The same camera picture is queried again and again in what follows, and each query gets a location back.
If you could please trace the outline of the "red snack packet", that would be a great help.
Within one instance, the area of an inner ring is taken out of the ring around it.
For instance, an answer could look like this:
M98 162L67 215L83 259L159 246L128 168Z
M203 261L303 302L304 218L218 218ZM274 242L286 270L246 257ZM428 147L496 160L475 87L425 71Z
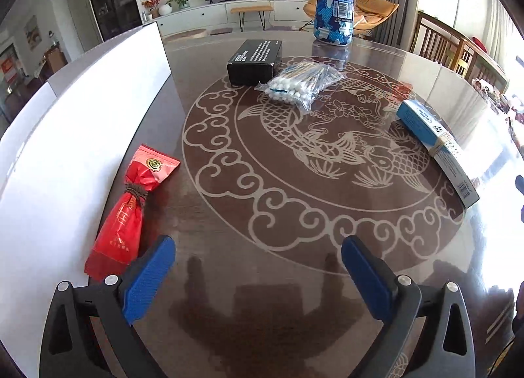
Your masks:
M125 190L111 209L84 264L96 281L122 274L138 258L148 195L180 166L180 161L141 145L124 175Z

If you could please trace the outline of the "blue white ointment box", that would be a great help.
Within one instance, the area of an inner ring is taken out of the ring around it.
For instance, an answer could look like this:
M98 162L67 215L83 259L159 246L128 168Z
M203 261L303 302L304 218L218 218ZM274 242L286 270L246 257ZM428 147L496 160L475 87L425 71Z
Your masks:
M473 171L454 136L417 100L404 100L397 116L426 148L455 189L466 209L479 200Z

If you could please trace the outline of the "white cardboard storage box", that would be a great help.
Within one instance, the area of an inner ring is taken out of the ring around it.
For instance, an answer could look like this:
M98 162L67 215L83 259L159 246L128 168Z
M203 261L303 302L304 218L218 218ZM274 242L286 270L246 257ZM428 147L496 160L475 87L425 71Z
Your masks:
M1 185L1 340L20 370L38 373L56 286L82 286L117 170L171 69L156 24L136 28L64 89L35 95L10 144Z

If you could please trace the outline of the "wooden dining chair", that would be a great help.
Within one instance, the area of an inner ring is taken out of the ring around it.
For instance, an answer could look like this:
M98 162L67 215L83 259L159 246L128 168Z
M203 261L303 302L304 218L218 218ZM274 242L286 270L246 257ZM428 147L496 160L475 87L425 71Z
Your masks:
M472 39L438 19L418 12L409 51L438 63L471 83L481 79L505 93L509 78L504 70Z

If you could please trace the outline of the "cotton swabs bag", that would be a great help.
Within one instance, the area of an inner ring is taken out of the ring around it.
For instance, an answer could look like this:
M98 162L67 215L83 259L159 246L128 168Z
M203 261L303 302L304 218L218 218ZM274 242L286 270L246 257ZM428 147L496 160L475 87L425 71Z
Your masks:
M287 66L268 82L259 83L255 89L266 94L270 100L290 104L309 113L318 95L343 78L344 75L334 66L302 60Z

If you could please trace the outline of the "orange lounge chair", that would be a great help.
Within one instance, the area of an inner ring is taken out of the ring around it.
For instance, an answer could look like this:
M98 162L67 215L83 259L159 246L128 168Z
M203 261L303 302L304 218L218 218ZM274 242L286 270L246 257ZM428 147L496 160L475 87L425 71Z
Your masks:
M370 30L387 21L399 5L386 0L356 0L353 13L353 32L366 35Z

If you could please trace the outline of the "black rectangular box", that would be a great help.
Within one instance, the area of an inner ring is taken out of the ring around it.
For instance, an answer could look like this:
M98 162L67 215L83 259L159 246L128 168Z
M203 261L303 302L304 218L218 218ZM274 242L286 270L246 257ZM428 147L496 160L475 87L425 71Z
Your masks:
M282 60L282 41L248 39L227 61L231 85L265 84L277 74Z

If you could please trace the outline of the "white tv cabinet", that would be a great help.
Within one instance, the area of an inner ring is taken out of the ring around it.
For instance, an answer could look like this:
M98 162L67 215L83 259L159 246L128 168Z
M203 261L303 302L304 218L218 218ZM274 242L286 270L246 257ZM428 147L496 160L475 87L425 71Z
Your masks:
M304 12L304 0L236 0L209 5L190 6L181 11L156 19L157 26L163 36L171 36L185 31L230 28L233 32L241 32L238 17L230 13L234 7L251 5L272 5L273 11L267 15L267 29L272 27L300 28L310 18ZM247 14L245 30L262 30L257 15Z

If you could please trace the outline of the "red flower vase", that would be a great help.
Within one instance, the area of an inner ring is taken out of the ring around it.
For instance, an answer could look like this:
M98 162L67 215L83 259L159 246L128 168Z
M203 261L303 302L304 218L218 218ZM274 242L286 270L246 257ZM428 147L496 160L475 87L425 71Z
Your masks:
M161 0L143 0L141 5L149 12L153 19L156 19L160 16L160 2Z

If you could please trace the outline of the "wooden bench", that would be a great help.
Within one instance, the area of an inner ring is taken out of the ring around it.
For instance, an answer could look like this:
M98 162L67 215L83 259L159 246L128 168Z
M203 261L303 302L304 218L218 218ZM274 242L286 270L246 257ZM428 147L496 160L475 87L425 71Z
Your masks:
M240 6L234 7L230 10L231 14L238 17L239 29L241 32L245 30L245 19L247 14L256 14L260 26L263 31L267 29L267 15L273 11L272 5L251 5L251 6Z

